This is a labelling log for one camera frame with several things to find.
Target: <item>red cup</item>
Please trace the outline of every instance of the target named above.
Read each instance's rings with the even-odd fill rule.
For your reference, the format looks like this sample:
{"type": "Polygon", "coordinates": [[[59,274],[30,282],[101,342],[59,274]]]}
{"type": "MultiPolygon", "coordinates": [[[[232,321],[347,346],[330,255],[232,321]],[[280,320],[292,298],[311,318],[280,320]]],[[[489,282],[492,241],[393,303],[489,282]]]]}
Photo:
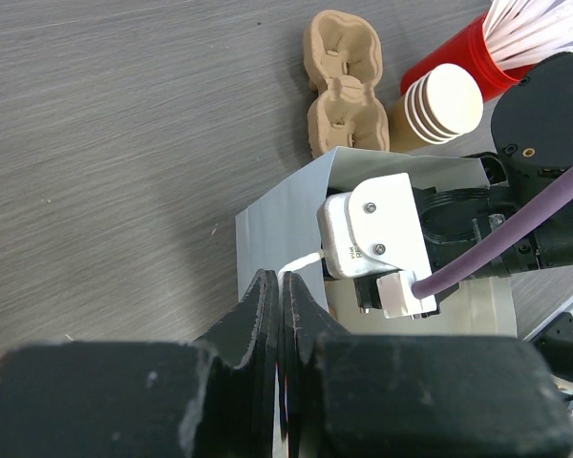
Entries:
{"type": "Polygon", "coordinates": [[[484,40],[485,17],[486,13],[441,48],[411,67],[401,80],[401,94],[404,94],[419,78],[441,64],[456,64],[469,72],[476,80],[484,102],[492,100],[519,83],[533,66],[507,72],[497,67],[484,40]]]}

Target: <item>white speck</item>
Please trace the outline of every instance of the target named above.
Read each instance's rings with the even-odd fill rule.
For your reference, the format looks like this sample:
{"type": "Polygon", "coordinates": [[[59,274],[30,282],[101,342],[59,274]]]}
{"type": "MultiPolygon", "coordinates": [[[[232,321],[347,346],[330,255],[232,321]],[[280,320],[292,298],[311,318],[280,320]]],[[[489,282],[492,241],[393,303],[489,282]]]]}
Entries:
{"type": "Polygon", "coordinates": [[[150,388],[151,386],[153,386],[153,384],[155,383],[155,380],[158,378],[158,376],[159,376],[159,374],[154,370],[149,372],[149,375],[146,378],[146,387],[150,388]]]}

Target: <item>purple cable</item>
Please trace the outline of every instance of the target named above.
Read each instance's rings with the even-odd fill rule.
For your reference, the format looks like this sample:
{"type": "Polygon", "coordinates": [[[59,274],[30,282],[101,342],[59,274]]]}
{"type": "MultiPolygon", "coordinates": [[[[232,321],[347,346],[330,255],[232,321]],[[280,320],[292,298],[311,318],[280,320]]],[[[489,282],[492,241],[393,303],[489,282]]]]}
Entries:
{"type": "Polygon", "coordinates": [[[426,279],[416,281],[412,292],[417,299],[437,294],[466,279],[499,256],[573,199],[573,166],[532,198],[514,216],[448,265],[426,279]]]}

